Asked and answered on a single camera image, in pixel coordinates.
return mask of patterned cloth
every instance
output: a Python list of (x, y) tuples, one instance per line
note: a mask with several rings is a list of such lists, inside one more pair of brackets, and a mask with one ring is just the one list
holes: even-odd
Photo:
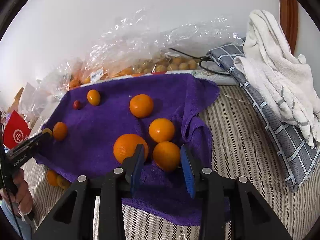
[(244, 56), (242, 47), (227, 44), (210, 50), (208, 56), (229, 71), (240, 83), (240, 87), (245, 91), (276, 149), (288, 187), (292, 192), (297, 191), (313, 173), (319, 160), (319, 150), (316, 147), (310, 148), (300, 129), (287, 123), (282, 123), (260, 93), (234, 67), (233, 59), (236, 56)]
[[(293, 239), (303, 239), (320, 215), (320, 167), (298, 192), (291, 193), (284, 182), (280, 159), (276, 156), (264, 126), (252, 103), (239, 86), (220, 86), (214, 104), (199, 114), (212, 130), (212, 168), (221, 176), (237, 178), (244, 175), (268, 201)], [(34, 159), (24, 166), (25, 178), (34, 198), (35, 224), (61, 197), (63, 190), (46, 181), (47, 168)], [(94, 224), (98, 224), (99, 202), (96, 202)], [(181, 227), (156, 215), (123, 205), (126, 239), (197, 240), (199, 227)], [(94, 238), (97, 238), (97, 226)], [(226, 225), (226, 239), (231, 227)]]

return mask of mandarin orange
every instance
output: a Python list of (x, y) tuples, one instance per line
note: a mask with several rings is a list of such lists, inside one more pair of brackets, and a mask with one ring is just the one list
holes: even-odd
[(175, 128), (173, 123), (166, 118), (155, 119), (149, 126), (149, 134), (157, 143), (171, 141), (174, 132)]
[(62, 177), (61, 175), (57, 176), (57, 184), (58, 186), (60, 186), (61, 188), (63, 188), (64, 190), (70, 188), (71, 182), (66, 180), (64, 177)]
[(52, 130), (53, 137), (57, 141), (62, 141), (68, 134), (68, 127), (63, 122), (57, 122)]
[(153, 159), (164, 171), (174, 171), (180, 163), (180, 149), (172, 142), (161, 142), (153, 150)]
[(116, 140), (113, 145), (113, 155), (117, 161), (122, 164), (125, 158), (133, 156), (138, 144), (144, 146), (144, 159), (146, 159), (149, 153), (149, 147), (142, 137), (133, 133), (121, 135)]
[(135, 117), (145, 118), (153, 111), (152, 98), (145, 94), (137, 95), (130, 100), (129, 109)]
[(56, 173), (53, 170), (48, 170), (47, 171), (47, 181), (51, 186), (54, 187), (58, 187), (58, 183), (57, 183), (57, 177), (58, 177), (58, 173)]

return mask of black strap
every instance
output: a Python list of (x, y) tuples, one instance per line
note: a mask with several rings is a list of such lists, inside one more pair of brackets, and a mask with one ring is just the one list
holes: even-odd
[(189, 54), (187, 54), (187, 53), (184, 53), (184, 52), (182, 52), (182, 51), (179, 51), (179, 50), (177, 50), (177, 49), (173, 49), (173, 48), (169, 48), (169, 49), (171, 49), (171, 50), (173, 50), (173, 51), (175, 51), (175, 52), (181, 53), (181, 54), (183, 54), (183, 55), (186, 55), (186, 56), (188, 56), (188, 57), (191, 57), (191, 58), (193, 58), (193, 59), (199, 59), (199, 60), (200, 60), (200, 61), (199, 61), (199, 67), (202, 68), (202, 69), (204, 69), (205, 71), (208, 71), (208, 72), (210, 72), (210, 73), (217, 74), (217, 75), (222, 75), (222, 76), (231, 76), (229, 73), (218, 72), (218, 71), (210, 70), (210, 69), (207, 69), (207, 68), (203, 67), (203, 66), (201, 65), (201, 63), (202, 63), (203, 61), (212, 61), (212, 62), (214, 62), (214, 60), (210, 59), (210, 57), (208, 57), (208, 56), (204, 56), (204, 57), (194, 57), (194, 56), (191, 56), (191, 55), (189, 55)]

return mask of metal bolt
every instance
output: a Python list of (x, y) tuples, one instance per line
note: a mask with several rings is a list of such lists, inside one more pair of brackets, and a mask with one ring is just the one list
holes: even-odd
[(202, 169), (202, 172), (203, 172), (204, 174), (210, 174), (210, 173), (212, 172), (212, 170), (211, 170), (210, 168), (203, 168), (203, 169)]
[(248, 182), (248, 179), (247, 179), (245, 176), (240, 176), (240, 177), (239, 177), (239, 181), (240, 181), (241, 183), (247, 183), (247, 182)]
[(85, 175), (80, 175), (80, 176), (78, 177), (78, 181), (79, 181), (79, 182), (84, 182), (86, 179), (87, 179), (87, 177), (86, 177)]
[(115, 174), (121, 174), (121, 173), (123, 172), (123, 169), (122, 169), (122, 168), (115, 168), (115, 169), (113, 170), (113, 172), (114, 172)]

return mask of clear plastic wrap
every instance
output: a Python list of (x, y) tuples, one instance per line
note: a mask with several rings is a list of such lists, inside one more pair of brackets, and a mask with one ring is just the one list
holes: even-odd
[(147, 11), (138, 10), (101, 36), (82, 66), (81, 83), (123, 75), (198, 68), (192, 58), (173, 52), (175, 48), (200, 57), (226, 42), (237, 42), (228, 20), (216, 17), (209, 22), (179, 26), (166, 32), (148, 27)]
[(116, 20), (115, 26), (100, 37), (84, 61), (76, 58), (64, 62), (39, 81), (36, 88), (28, 84), (18, 112), (31, 124), (49, 103), (60, 101), (69, 89), (81, 84), (124, 75), (199, 67), (197, 60), (170, 48), (200, 57), (221, 44), (243, 42), (223, 17), (159, 32), (148, 27), (147, 14), (141, 9), (131, 18)]
[(80, 86), (82, 64), (77, 58), (59, 65), (42, 80), (37, 80), (36, 88), (27, 83), (21, 94), (18, 113), (25, 116), (30, 128), (48, 104), (59, 102), (69, 89)]

